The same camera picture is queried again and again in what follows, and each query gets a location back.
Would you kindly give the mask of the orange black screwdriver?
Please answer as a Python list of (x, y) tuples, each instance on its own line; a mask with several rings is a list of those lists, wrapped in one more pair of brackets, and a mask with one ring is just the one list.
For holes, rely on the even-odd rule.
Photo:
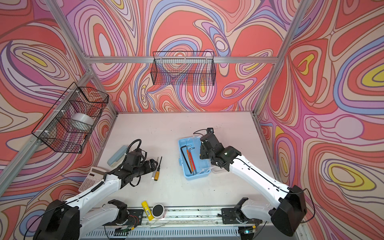
[(157, 167), (157, 170), (156, 170), (155, 175), (154, 175), (154, 181), (158, 181), (158, 179), (159, 179), (162, 158), (163, 157), (161, 157), (160, 161), (158, 162), (158, 167)]

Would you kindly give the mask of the orange handled hex key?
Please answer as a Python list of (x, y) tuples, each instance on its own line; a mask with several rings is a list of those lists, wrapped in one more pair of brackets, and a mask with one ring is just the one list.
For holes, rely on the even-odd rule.
[(196, 167), (195, 167), (194, 160), (193, 160), (192, 153), (190, 151), (189, 146), (187, 146), (187, 154), (188, 154), (188, 158), (189, 158), (189, 162), (190, 162), (193, 174), (195, 175), (197, 173), (197, 171), (196, 171)]

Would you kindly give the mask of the light blue plastic tool box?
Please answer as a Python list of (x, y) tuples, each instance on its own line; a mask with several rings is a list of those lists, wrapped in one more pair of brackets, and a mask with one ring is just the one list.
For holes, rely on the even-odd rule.
[(195, 180), (207, 177), (211, 173), (210, 159), (201, 159), (200, 137), (189, 137), (178, 140), (179, 164), (182, 167), (184, 177)]

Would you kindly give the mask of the black large hex key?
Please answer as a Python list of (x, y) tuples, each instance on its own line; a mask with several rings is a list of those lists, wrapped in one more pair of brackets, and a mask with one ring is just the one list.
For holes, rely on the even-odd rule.
[(187, 167), (188, 167), (188, 169), (189, 169), (189, 172), (190, 172), (190, 174), (192, 174), (191, 165), (189, 164), (189, 161), (187, 160), (187, 157), (186, 157), (186, 155), (185, 155), (185, 153), (184, 153), (184, 148), (187, 149), (187, 145), (181, 146), (181, 147), (180, 147), (180, 150), (181, 150), (182, 156), (183, 156), (183, 158), (184, 158), (184, 161), (185, 161), (186, 164), (187, 164)]

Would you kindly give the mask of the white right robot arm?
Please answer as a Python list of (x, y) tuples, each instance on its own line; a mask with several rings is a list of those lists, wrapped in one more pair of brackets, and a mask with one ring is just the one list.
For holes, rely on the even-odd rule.
[(304, 190), (289, 187), (254, 166), (239, 150), (224, 147), (214, 133), (200, 138), (201, 159), (242, 178), (267, 200), (267, 203), (242, 198), (229, 216), (241, 224), (250, 220), (272, 223), (282, 234), (292, 237), (307, 214)]

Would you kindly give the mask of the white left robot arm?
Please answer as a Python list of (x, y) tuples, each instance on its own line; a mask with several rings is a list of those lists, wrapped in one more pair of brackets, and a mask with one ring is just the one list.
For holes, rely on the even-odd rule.
[(103, 207), (94, 207), (143, 175), (158, 168), (158, 162), (147, 159), (141, 149), (125, 154), (124, 160), (107, 172), (101, 181), (65, 201), (51, 202), (41, 215), (33, 236), (35, 240), (79, 240), (93, 230), (112, 223), (124, 225), (130, 218), (127, 204), (110, 200)]

